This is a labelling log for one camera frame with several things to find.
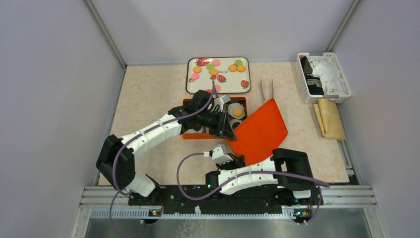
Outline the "black sandwich cookie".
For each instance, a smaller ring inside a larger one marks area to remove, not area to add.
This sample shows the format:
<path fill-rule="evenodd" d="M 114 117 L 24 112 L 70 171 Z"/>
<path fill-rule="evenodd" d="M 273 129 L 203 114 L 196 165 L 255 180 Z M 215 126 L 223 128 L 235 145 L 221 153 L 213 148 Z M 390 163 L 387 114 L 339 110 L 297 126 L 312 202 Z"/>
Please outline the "black sandwich cookie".
<path fill-rule="evenodd" d="M 238 127 L 241 123 L 240 122 L 234 122 L 231 126 L 233 129 L 235 129 L 236 127 Z"/>

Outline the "orange tin lid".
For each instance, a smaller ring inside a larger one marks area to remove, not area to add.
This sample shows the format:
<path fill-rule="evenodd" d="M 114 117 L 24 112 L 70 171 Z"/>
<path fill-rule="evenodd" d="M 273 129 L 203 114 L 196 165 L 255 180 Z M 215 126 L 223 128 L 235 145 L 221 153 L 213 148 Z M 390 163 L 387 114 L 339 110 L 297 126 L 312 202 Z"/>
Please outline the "orange tin lid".
<path fill-rule="evenodd" d="M 249 166 L 270 157 L 272 150 L 285 140 L 288 130 L 276 100 L 269 99 L 239 124 L 234 134 L 236 140 L 228 140 L 227 144 Z"/>

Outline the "metal tongs white handle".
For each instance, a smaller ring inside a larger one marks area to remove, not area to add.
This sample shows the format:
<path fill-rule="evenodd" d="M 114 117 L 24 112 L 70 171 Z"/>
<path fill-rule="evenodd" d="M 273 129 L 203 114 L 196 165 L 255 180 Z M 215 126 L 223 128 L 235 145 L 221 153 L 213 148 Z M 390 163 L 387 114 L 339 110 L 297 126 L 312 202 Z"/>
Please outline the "metal tongs white handle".
<path fill-rule="evenodd" d="M 274 98 L 274 80 L 259 80 L 259 91 L 262 102 L 265 103 L 267 100 Z"/>

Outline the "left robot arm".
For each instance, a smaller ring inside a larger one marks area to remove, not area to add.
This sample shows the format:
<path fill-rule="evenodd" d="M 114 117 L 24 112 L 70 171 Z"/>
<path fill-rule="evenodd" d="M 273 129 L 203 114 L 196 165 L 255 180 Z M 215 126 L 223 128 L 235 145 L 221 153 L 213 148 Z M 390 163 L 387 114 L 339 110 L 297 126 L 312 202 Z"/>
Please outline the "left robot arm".
<path fill-rule="evenodd" d="M 118 193 L 135 192 L 147 205 L 155 204 L 159 197 L 158 184 L 149 176 L 136 172 L 136 159 L 162 142 L 192 129 L 206 127 L 212 136 L 235 139 L 225 106 L 230 100 L 226 95 L 215 97 L 199 90 L 187 104 L 170 109 L 152 124 L 122 137 L 108 136 L 96 168 Z"/>

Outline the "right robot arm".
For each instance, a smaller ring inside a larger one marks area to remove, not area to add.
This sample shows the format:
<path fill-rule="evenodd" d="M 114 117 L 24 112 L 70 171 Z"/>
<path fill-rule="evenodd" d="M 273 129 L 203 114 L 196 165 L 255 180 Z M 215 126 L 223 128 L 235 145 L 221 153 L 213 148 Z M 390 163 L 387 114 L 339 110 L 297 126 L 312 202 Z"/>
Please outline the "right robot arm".
<path fill-rule="evenodd" d="M 221 194 L 233 195 L 243 189 L 277 184 L 290 190 L 290 197 L 296 204 L 304 204 L 312 195 L 311 189 L 315 185 L 313 181 L 272 173 L 282 172 L 282 166 L 285 165 L 285 173 L 312 178 L 308 155 L 305 152 L 277 148 L 272 151 L 270 157 L 248 166 L 245 165 L 244 156 L 229 153 L 224 144 L 214 146 L 206 156 L 210 157 L 218 168 L 206 174 L 207 188 L 214 189 L 231 180 L 221 187 Z"/>

